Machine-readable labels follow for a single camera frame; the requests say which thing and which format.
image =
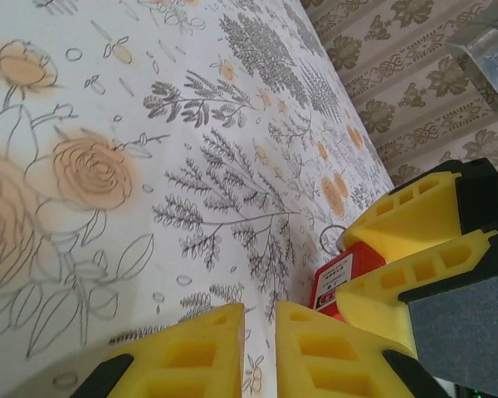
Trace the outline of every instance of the gray fern print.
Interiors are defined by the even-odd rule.
[[[325,225],[333,224],[332,211],[320,203],[320,181],[306,172],[312,160],[304,160],[300,153],[288,149],[282,149],[282,157],[290,170],[290,177],[286,180],[288,188],[295,193],[295,199],[304,197],[310,201],[310,206],[303,208],[310,229],[314,230],[317,221]]]
[[[288,120],[277,123],[272,120],[267,125],[267,132],[276,143],[285,143],[287,147],[300,143],[304,150],[308,145],[315,145],[312,129],[312,115],[309,118],[296,113],[297,119],[289,116]]]
[[[308,102],[305,89],[291,69],[296,66],[281,38],[260,18],[249,18],[238,13],[240,22],[223,15],[220,27],[234,56],[250,76],[258,71],[262,81],[274,93],[288,89],[304,108]]]
[[[144,98],[144,107],[149,109],[149,118],[166,117],[166,123],[178,116],[185,123],[193,123],[196,129],[207,125],[213,119],[222,122],[223,127],[243,127],[247,121],[246,109],[256,110],[249,96],[236,85],[217,79],[216,83],[190,70],[187,71],[186,89],[192,95],[182,95],[174,85],[156,81],[151,85],[153,95]]]
[[[306,25],[305,22],[297,14],[295,14],[295,11],[293,11],[293,8],[291,8],[289,4],[282,2],[282,5],[286,10],[286,14],[288,14],[288,17],[296,24],[297,34],[304,43],[306,49],[312,54],[325,56],[325,48],[321,45],[321,42],[317,38],[313,27],[308,27],[308,25]]]
[[[314,110],[335,122],[340,122],[343,111],[339,104],[339,97],[330,87],[329,81],[321,72],[305,63],[302,64],[302,73]]]
[[[262,14],[262,9],[255,0],[217,0],[219,4],[222,4],[227,10],[232,10],[236,8],[238,11],[242,10],[244,12],[250,11],[255,14]]]
[[[196,292],[184,297],[180,304],[186,313],[179,322],[188,321],[224,304],[240,303],[243,289],[242,284],[213,284],[208,288],[208,292]],[[212,299],[218,301],[217,305],[212,304]]]
[[[290,218],[299,213],[254,170],[242,148],[217,130],[203,135],[200,150],[205,169],[187,158],[179,172],[166,172],[183,195],[167,195],[164,204],[154,206],[154,221],[185,230],[188,234],[179,241],[182,256],[202,258],[209,271],[220,260],[223,241],[237,241],[247,253],[251,277],[268,296],[271,322],[276,302],[288,296],[286,278],[296,260]]]
[[[367,210],[376,201],[375,192],[369,189],[365,182],[361,182],[358,186],[354,187],[350,196],[352,197],[352,202],[361,211]]]
[[[362,179],[369,178],[365,160],[358,156],[344,129],[337,129],[335,124],[325,123],[321,133],[323,142],[336,161],[336,166],[341,170],[351,168]]]

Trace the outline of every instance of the white sticker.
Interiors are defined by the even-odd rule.
[[[352,259],[351,253],[321,273],[315,291],[314,310],[319,311],[335,302],[335,288],[352,277]]]

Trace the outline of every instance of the fabric with floral print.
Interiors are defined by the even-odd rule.
[[[276,396],[277,301],[392,188],[300,2],[0,4],[0,396],[238,302]]]

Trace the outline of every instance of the orange rose print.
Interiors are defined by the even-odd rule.
[[[131,194],[131,176],[120,150],[94,138],[76,138],[53,150],[59,193],[85,209],[112,210]]]
[[[57,67],[40,48],[28,41],[14,40],[0,48],[0,78],[10,86],[3,104],[5,109],[15,90],[20,90],[24,99],[27,90],[38,92],[53,86]]]
[[[334,182],[339,190],[339,194],[341,194],[342,197],[348,197],[349,189],[347,188],[345,180],[341,177],[341,175],[338,172],[334,174]]]
[[[347,124],[347,131],[349,132],[350,139],[352,139],[354,146],[360,149],[362,147],[362,144],[364,143],[362,134],[359,132],[357,128],[352,127],[348,124]]]
[[[330,209],[334,212],[334,214],[339,217],[345,217],[345,208],[343,205],[343,201],[341,200],[341,195],[339,194],[339,189],[336,185],[332,183],[328,178],[323,178],[321,183],[323,187],[323,195],[325,195],[325,199],[330,206]]]
[[[319,155],[323,158],[323,160],[328,160],[329,153],[321,141],[317,143],[317,148],[319,149]]]
[[[42,233],[32,217],[37,198],[24,184],[23,177],[23,170],[0,157],[0,288],[22,271],[22,283],[26,282],[42,241]]]

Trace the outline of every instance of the silver metal object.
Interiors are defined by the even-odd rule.
[[[498,0],[447,39],[447,48],[498,113]]]
[[[341,231],[341,233],[339,234],[338,239],[336,241],[336,244],[335,244],[335,250],[330,249],[330,248],[326,247],[326,245],[325,245],[324,236],[325,236],[326,232],[331,231],[331,230],[340,230]],[[346,230],[347,229],[344,226],[339,226],[337,224],[332,224],[332,225],[324,228],[319,235],[319,243],[321,245],[321,249],[327,255],[332,255],[332,256],[336,256],[336,255],[339,255],[339,253],[343,253],[345,251],[344,244],[343,244],[343,234]]]

